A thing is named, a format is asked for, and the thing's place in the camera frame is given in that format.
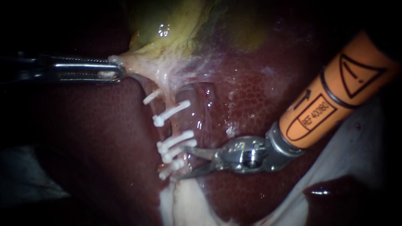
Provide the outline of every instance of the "ref 400180 label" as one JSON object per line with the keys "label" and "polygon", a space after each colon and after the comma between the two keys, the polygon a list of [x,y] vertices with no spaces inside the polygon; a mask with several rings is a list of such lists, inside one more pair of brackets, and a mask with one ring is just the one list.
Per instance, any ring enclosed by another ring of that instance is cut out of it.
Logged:
{"label": "ref 400180 label", "polygon": [[293,121],[286,130],[291,141],[297,141],[311,133],[337,110],[322,94],[319,94]]}

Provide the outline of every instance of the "warning triangle symbol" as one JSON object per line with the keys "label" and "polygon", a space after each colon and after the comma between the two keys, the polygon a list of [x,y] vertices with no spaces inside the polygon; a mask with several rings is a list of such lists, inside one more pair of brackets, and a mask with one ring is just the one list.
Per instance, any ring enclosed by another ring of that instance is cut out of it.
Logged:
{"label": "warning triangle symbol", "polygon": [[386,71],[385,68],[359,63],[345,54],[340,55],[339,69],[343,85],[350,99],[353,99]]}

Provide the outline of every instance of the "scissor blade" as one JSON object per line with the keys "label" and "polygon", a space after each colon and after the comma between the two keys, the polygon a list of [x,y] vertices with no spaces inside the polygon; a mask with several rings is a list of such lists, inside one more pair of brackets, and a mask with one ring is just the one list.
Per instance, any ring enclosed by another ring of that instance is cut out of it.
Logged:
{"label": "scissor blade", "polygon": [[207,148],[198,148],[198,147],[188,147],[188,146],[181,146],[183,151],[193,154],[197,157],[206,160],[214,159],[215,154],[217,153],[217,149],[207,149]]}
{"label": "scissor blade", "polygon": [[209,163],[209,164],[206,164],[199,168],[196,168],[186,174],[174,175],[172,177],[176,180],[185,180],[185,179],[191,179],[191,178],[200,177],[200,176],[203,176],[206,174],[210,174],[211,172],[213,172],[215,170],[216,170],[215,167],[213,165],[211,165],[211,163]]}

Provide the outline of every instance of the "orange instrument shaft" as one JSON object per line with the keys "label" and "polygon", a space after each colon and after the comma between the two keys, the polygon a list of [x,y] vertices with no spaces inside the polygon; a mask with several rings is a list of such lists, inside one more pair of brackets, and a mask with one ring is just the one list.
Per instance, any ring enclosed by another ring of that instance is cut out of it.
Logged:
{"label": "orange instrument shaft", "polygon": [[279,119],[292,146],[304,149],[390,82],[401,66],[360,32],[318,74]]}

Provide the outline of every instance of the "black band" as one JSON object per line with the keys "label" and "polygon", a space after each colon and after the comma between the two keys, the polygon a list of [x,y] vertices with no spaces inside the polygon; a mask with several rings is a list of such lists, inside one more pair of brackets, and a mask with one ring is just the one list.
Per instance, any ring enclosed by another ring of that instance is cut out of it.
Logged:
{"label": "black band", "polygon": [[328,96],[329,96],[333,101],[335,101],[337,104],[339,104],[339,105],[342,106],[342,107],[351,108],[351,109],[355,109],[355,108],[358,108],[358,107],[359,107],[358,105],[351,105],[351,104],[348,104],[348,103],[346,103],[346,102],[343,102],[341,99],[339,99],[337,96],[335,96],[335,95],[330,91],[330,89],[329,89],[329,87],[328,87],[328,85],[327,85],[327,83],[326,83],[326,81],[325,81],[325,77],[324,77],[324,68],[323,68],[323,69],[321,70],[321,72],[320,72],[320,79],[321,79],[321,84],[322,84],[322,86],[323,86],[325,92],[326,92],[326,93],[328,94]]}

